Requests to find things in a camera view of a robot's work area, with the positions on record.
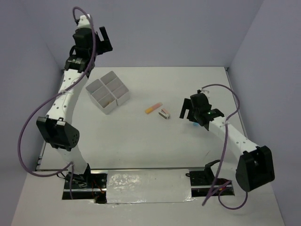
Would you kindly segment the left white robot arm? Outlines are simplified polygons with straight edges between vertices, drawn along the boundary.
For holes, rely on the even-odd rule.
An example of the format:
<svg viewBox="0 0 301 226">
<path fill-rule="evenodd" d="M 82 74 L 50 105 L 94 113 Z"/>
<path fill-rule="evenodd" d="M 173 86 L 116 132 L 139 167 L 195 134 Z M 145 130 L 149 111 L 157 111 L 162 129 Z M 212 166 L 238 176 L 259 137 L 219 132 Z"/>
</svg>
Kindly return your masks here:
<svg viewBox="0 0 301 226">
<path fill-rule="evenodd" d="M 73 163 L 68 167 L 68 174 L 82 188 L 91 185 L 92 176 L 89 164 L 79 151 L 79 131 L 72 126 L 72 116 L 80 92 L 95 66 L 93 47 L 96 47 L 96 55 L 113 50 L 104 27 L 100 27 L 100 33 L 103 40 L 97 35 L 96 42 L 93 43 L 90 28 L 78 28 L 75 31 L 75 45 L 65 63 L 60 95 L 46 116 L 38 117 L 36 121 L 45 142 L 56 149 L 67 163 Z"/>
</svg>

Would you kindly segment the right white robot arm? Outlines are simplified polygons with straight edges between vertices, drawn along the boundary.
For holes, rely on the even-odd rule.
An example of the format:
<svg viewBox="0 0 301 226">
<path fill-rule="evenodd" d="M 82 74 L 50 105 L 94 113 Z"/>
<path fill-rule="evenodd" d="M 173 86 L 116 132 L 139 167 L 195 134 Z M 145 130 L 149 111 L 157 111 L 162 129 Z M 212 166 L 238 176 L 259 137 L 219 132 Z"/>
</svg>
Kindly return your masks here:
<svg viewBox="0 0 301 226">
<path fill-rule="evenodd" d="M 188 111 L 187 119 L 197 122 L 206 130 L 224 139 L 226 147 L 232 151 L 238 160 L 235 178 L 238 185 L 250 192 L 275 179 L 272 152 L 267 146 L 258 146 L 232 126 L 218 110 L 213 109 L 204 93 L 197 93 L 185 98 L 180 118 Z"/>
</svg>

